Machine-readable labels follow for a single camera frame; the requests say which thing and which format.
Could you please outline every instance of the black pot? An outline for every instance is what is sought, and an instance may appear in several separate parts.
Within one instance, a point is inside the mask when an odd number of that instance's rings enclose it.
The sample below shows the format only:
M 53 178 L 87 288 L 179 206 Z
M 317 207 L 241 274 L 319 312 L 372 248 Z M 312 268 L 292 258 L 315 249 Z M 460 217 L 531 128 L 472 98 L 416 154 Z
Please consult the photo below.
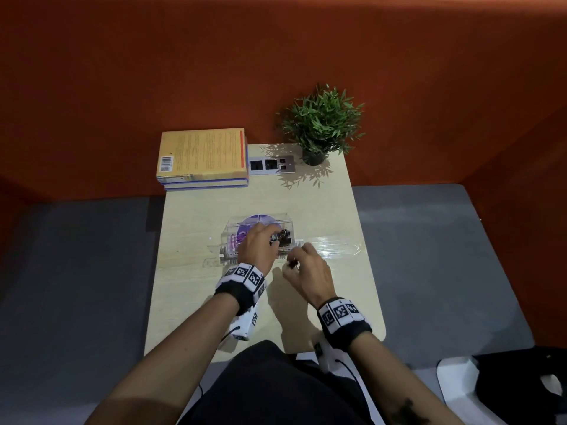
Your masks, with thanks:
M 303 157 L 301 158 L 307 165 L 319 165 L 327 159 L 326 153 L 311 153 L 303 149 Z

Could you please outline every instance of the person's right arm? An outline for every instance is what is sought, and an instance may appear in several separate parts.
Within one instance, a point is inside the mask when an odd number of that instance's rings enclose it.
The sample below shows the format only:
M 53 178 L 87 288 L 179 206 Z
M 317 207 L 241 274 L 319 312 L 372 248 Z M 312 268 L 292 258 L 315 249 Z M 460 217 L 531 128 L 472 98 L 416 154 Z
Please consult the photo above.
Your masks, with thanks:
M 317 310 L 337 296 L 329 265 L 306 243 L 293 249 L 283 275 Z M 369 331 L 348 347 L 370 396 L 389 424 L 463 425 L 463 422 Z

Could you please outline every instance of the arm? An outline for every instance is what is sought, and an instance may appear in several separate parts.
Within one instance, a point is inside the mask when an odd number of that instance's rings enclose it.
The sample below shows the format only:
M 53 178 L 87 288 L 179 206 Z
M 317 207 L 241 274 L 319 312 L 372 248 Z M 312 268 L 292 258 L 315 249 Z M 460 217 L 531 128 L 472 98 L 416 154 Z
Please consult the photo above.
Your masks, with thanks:
M 287 259 L 299 262 L 299 270 L 286 266 L 284 277 L 317 310 L 337 296 L 329 265 L 310 243 Z M 387 423 L 463 425 L 371 332 L 355 336 L 347 350 Z
M 238 263 L 254 265 L 267 274 L 279 246 L 277 241 L 270 246 L 269 239 L 278 231 L 275 225 L 254 226 L 238 249 Z M 235 296 L 218 290 L 134 366 L 86 425 L 174 425 L 240 307 Z

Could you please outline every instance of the forearm tattoo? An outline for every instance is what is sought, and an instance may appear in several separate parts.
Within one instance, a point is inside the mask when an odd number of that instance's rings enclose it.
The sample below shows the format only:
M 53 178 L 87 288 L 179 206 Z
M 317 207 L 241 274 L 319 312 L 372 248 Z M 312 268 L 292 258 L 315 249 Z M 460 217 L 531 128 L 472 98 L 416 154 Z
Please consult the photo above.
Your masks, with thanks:
M 429 419 L 419 417 L 417 413 L 414 412 L 412 406 L 412 400 L 409 398 L 405 400 L 400 411 L 391 415 L 392 421 L 400 425 L 422 425 L 430 422 Z

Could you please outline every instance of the barcode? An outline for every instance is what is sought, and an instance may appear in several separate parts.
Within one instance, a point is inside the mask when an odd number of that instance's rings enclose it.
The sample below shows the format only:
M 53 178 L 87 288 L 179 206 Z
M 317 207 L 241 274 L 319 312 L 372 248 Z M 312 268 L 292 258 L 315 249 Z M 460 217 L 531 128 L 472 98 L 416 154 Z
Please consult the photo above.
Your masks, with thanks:
M 173 171 L 174 170 L 174 157 L 172 156 L 162 156 L 162 160 L 159 163 L 160 171 Z

